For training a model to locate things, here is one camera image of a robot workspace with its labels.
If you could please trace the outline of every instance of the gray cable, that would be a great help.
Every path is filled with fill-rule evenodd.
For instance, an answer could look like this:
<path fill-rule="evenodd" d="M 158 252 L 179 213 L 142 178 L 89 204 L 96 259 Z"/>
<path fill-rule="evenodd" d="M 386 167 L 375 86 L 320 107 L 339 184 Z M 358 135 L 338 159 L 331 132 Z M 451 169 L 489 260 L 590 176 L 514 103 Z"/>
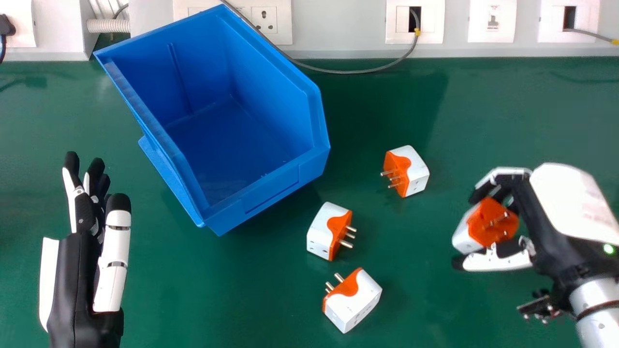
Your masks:
<path fill-rule="evenodd" d="M 124 11 L 127 7 L 129 7 L 129 3 L 126 3 L 124 5 L 122 5 L 118 11 L 116 11 L 116 13 L 114 14 L 114 17 L 112 17 L 112 19 L 117 19 L 118 16 L 120 15 L 120 13 L 122 13 L 122 11 Z"/>
<path fill-rule="evenodd" d="M 610 43 L 614 43 L 615 40 L 609 37 L 605 37 L 603 35 L 600 34 L 596 34 L 596 33 L 592 33 L 592 32 L 588 32 L 587 30 L 580 30 L 580 29 L 563 29 L 564 32 L 572 32 L 572 33 L 579 33 L 579 34 L 585 34 L 588 35 L 590 37 L 596 37 L 600 40 L 604 40 Z"/>
<path fill-rule="evenodd" d="M 389 64 L 385 64 L 383 66 L 373 67 L 371 69 L 364 69 L 364 70 L 330 70 L 330 69 L 323 69 L 321 67 L 315 67 L 315 66 L 307 65 L 305 63 L 301 63 L 298 60 L 292 58 L 290 55 L 288 55 L 288 53 L 282 51 L 279 47 L 277 47 L 274 43 L 272 43 L 271 40 L 269 40 L 269 38 L 267 38 L 260 30 L 258 30 L 256 28 L 256 26 L 253 25 L 249 19 L 247 19 L 247 17 L 245 17 L 239 10 L 237 10 L 234 6 L 232 6 L 227 0 L 220 0 L 220 1 L 224 5 L 226 5 L 226 7 L 228 7 L 232 12 L 236 13 L 239 17 L 241 17 L 241 19 L 243 19 L 243 21 L 245 23 L 247 23 L 247 25 L 252 27 L 256 31 L 256 33 L 258 33 L 258 35 L 260 35 L 263 39 L 265 39 L 268 43 L 270 43 L 271 46 L 273 46 L 273 48 L 275 48 L 284 57 L 288 58 L 289 61 L 291 61 L 292 63 L 294 63 L 294 64 L 296 64 L 298 66 L 304 67 L 306 69 L 314 70 L 314 71 L 319 71 L 319 72 L 326 72 L 327 74 L 337 74 L 337 75 L 369 74 L 371 72 L 377 72 L 377 71 L 382 71 L 382 70 L 385 70 L 385 69 L 389 69 L 390 67 L 400 63 L 401 61 L 406 59 L 408 56 L 410 56 L 410 54 L 413 53 L 413 50 L 417 46 L 417 40 L 419 39 L 419 36 L 417 36 L 417 34 L 415 34 L 415 39 L 413 40 L 413 44 L 411 45 L 410 49 L 408 51 L 406 51 L 406 53 L 404 53 L 404 55 L 401 56 L 400 58 L 396 59 L 395 61 L 393 61 L 393 62 L 391 62 Z M 419 17 L 415 13 L 415 11 L 413 11 L 412 9 L 410 10 L 410 13 L 413 15 L 413 17 L 415 17 L 415 28 L 420 29 Z"/>

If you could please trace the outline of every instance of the black plug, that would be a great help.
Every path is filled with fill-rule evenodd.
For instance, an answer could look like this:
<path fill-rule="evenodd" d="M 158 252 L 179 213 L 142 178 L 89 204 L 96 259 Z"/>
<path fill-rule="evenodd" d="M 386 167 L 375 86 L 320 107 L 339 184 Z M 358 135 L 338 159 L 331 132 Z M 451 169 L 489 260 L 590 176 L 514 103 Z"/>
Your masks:
<path fill-rule="evenodd" d="M 8 37 L 15 35 L 15 25 L 11 23 L 5 14 L 0 14 L 0 35 Z"/>

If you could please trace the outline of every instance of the blue storage container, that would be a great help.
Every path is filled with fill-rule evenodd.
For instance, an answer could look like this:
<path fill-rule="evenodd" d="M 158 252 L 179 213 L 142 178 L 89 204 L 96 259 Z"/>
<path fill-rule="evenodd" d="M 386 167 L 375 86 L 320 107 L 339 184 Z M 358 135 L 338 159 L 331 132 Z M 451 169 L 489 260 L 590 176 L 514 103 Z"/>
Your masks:
<path fill-rule="evenodd" d="M 95 56 L 199 227 L 222 235 L 322 174 L 320 91 L 225 6 Z"/>

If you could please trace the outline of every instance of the socket panel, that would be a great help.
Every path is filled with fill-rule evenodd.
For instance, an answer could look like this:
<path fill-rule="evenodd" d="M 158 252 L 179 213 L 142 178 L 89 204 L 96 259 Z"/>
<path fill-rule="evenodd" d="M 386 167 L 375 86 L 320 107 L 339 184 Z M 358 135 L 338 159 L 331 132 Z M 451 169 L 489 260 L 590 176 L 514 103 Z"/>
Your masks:
<path fill-rule="evenodd" d="M 230 0 L 276 45 L 292 45 L 292 0 Z M 211 7 L 219 0 L 173 0 L 174 21 L 187 18 Z"/>
<path fill-rule="evenodd" d="M 563 31 L 565 7 L 576 6 L 574 28 L 597 33 L 600 0 L 542 0 L 538 42 L 593 43 L 594 37 Z"/>
<path fill-rule="evenodd" d="M 443 43 L 445 0 L 387 0 L 385 43 L 411 44 L 415 33 L 409 32 L 410 7 L 421 7 L 421 31 L 417 43 Z"/>
<path fill-rule="evenodd" d="M 15 35 L 6 38 L 7 47 L 37 47 L 32 0 L 0 0 L 0 14 L 7 15 L 15 26 Z"/>
<path fill-rule="evenodd" d="M 513 43 L 517 0 L 470 0 L 469 42 Z"/>

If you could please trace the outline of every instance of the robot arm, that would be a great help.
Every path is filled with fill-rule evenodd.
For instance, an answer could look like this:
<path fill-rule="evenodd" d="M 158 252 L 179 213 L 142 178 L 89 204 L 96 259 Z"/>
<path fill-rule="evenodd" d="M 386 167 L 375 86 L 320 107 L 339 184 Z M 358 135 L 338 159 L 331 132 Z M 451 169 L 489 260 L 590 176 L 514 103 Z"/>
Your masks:
<path fill-rule="evenodd" d="M 619 224 L 593 177 L 557 163 L 534 171 L 497 168 L 475 185 L 469 202 L 475 205 L 452 239 L 462 253 L 453 259 L 456 269 L 532 266 L 550 277 L 553 287 L 534 292 L 534 301 L 517 308 L 525 319 L 534 316 L 547 324 L 568 314 L 577 321 L 584 347 L 616 346 L 619 258 L 614 246 L 619 245 Z M 510 216 L 524 221 L 530 239 L 512 240 Z M 511 251 L 499 252 L 503 245 Z"/>
<path fill-rule="evenodd" d="M 95 159 L 84 182 L 79 158 L 66 155 L 63 181 L 71 234 L 43 239 L 39 318 L 50 347 L 117 348 L 123 335 L 121 299 L 131 236 L 131 203 L 124 194 L 106 195 L 110 179 Z"/>

